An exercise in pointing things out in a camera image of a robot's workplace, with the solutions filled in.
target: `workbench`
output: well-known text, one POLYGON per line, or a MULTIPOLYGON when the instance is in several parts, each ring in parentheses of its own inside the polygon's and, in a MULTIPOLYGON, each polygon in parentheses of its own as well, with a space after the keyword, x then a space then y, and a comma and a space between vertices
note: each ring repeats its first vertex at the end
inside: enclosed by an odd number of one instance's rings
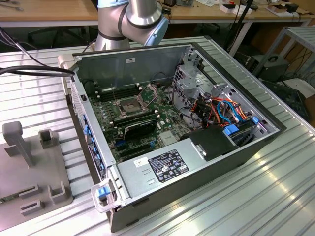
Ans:
MULTIPOLYGON (((73 202, 0 233, 3 235, 301 235, 315 234, 315 130, 214 41, 168 39, 161 44, 197 42, 254 95, 287 130, 239 168, 189 193, 114 234, 97 212, 93 181, 75 132, 60 78, 0 76, 0 129, 19 120, 23 137, 51 128, 59 134, 73 202)), ((84 47, 31 51, 57 66, 57 56, 84 47)), ((0 54, 0 67, 34 64, 22 53, 0 54)), ((218 73, 205 71, 216 81, 218 73)))

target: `motherboard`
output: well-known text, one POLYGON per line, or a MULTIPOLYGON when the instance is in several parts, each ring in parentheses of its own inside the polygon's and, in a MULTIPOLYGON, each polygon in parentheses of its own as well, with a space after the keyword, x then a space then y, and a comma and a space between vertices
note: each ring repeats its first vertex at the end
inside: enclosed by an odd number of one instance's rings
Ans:
POLYGON ((170 93, 167 86, 151 83, 98 92, 90 98, 117 162, 175 143, 192 131, 174 109, 170 93))

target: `gray 3d-printed holder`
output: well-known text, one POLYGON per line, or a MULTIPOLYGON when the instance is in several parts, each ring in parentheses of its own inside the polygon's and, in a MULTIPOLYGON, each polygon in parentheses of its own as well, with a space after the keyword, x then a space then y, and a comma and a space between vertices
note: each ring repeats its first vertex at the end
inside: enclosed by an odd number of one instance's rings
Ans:
POLYGON ((72 202, 58 134, 22 138, 20 122, 3 125, 0 145, 0 231, 72 202))

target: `blue cable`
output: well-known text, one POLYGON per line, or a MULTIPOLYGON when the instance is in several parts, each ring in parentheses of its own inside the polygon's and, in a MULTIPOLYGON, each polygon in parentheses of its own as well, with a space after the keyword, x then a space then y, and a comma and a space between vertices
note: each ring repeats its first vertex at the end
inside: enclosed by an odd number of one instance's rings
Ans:
POLYGON ((243 120, 243 118, 236 112, 234 106, 232 103, 228 102, 228 101, 223 101, 225 102, 226 104, 228 104, 231 108, 232 108, 232 111, 234 112, 235 116, 237 117, 238 120, 243 120))
POLYGON ((225 117, 221 114, 221 111, 220 111, 220 108, 219 108, 220 103, 221 103, 221 102, 219 102, 218 105, 217 105, 218 115, 219 115, 222 119, 227 120, 227 121, 229 122, 229 124, 231 124, 231 121, 230 121, 228 118, 225 118, 225 117))
POLYGON ((227 120, 230 124, 231 124, 231 121, 228 119, 228 118, 225 118, 222 114, 221 114, 221 111, 220 111, 220 103, 226 103, 227 105, 229 105, 232 109, 232 111, 234 112, 235 116, 237 117, 238 120, 243 120, 243 118, 236 112, 236 110, 234 109, 234 106, 232 103, 228 102, 228 101, 221 101, 218 103, 217 105, 217 111, 218 111, 218 114, 219 116, 224 119, 224 120, 227 120))

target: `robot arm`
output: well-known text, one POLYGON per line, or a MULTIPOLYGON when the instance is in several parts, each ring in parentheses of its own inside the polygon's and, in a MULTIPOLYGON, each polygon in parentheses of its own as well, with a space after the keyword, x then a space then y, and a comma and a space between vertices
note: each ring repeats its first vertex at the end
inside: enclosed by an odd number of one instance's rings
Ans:
POLYGON ((99 0, 97 51, 129 48, 129 40, 144 46, 163 39, 168 20, 156 0, 99 0))

